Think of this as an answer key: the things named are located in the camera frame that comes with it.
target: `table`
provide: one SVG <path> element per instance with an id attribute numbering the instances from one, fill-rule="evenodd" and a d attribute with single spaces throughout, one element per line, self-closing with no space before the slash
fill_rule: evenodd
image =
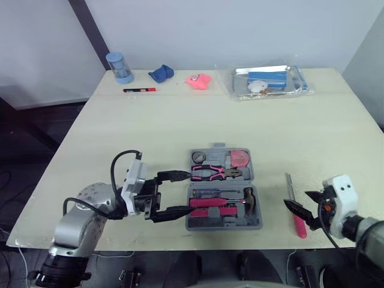
<path id="1" fill-rule="evenodd" d="M 296 199 L 315 213 L 305 190 L 348 174 L 359 194 L 359 213 L 384 218 L 384 137 L 373 118 L 335 69 L 305 69 L 315 90 L 280 100 L 232 101 L 214 80 L 207 91 L 182 81 L 202 71 L 180 70 L 155 84 L 147 71 L 135 71 L 132 88 L 158 92 L 125 94 L 107 71 L 57 150 L 19 217 L 7 244 L 48 248 L 61 218 L 62 202 L 83 187 L 110 183 L 112 158 L 126 149 L 143 152 L 148 178 L 157 171 L 187 170 L 189 150 L 214 142 L 248 148 L 263 217 L 254 231 L 189 232 L 185 219 L 157 223 L 144 217 L 108 221 L 98 250 L 217 250 L 329 248 L 321 230 L 297 237 L 287 197 L 285 172 L 292 175 Z M 116 165 L 122 181 L 131 159 Z M 161 207 L 184 205 L 188 181 L 164 183 Z M 344 239 L 342 247 L 353 244 Z"/>

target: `open tool case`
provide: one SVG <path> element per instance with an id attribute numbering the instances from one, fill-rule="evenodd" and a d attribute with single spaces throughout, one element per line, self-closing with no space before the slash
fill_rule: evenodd
<path id="1" fill-rule="evenodd" d="M 251 184 L 254 174 L 249 150 L 215 143 L 211 149 L 192 150 L 190 156 L 193 177 L 188 205 L 197 208 L 186 217 L 187 230 L 260 229 L 262 217 L 256 187 Z"/>

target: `pink screwdriver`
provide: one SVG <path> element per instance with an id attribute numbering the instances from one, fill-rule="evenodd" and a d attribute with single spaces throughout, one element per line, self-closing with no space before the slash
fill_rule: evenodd
<path id="1" fill-rule="evenodd" d="M 286 173 L 287 181 L 288 181 L 288 189 L 289 189 L 289 199 L 295 201 L 295 194 L 293 192 L 293 184 L 292 184 L 292 178 L 290 177 L 290 174 Z M 300 238 L 306 238 L 307 237 L 307 228 L 305 226 L 305 222 L 303 219 L 298 217 L 297 215 L 293 215 L 293 220 L 295 222 L 296 232 Z"/>

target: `pink-handled pliers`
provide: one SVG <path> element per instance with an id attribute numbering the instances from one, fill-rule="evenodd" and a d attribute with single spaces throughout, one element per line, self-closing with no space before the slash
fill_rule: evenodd
<path id="1" fill-rule="evenodd" d="M 235 168 L 225 169 L 223 166 L 216 165 L 196 165 L 192 167 L 192 171 L 198 170 L 212 170 L 217 173 L 207 177 L 192 176 L 192 181 L 213 181 L 213 180 L 225 180 L 227 177 L 238 177 L 241 176 L 241 171 Z"/>

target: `blue cloth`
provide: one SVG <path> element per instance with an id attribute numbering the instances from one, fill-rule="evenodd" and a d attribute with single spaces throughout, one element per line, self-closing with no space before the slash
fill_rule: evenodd
<path id="1" fill-rule="evenodd" d="M 148 73 L 157 83 L 164 82 L 168 78 L 172 78 L 175 72 L 167 65 L 162 65 L 159 69 Z"/>

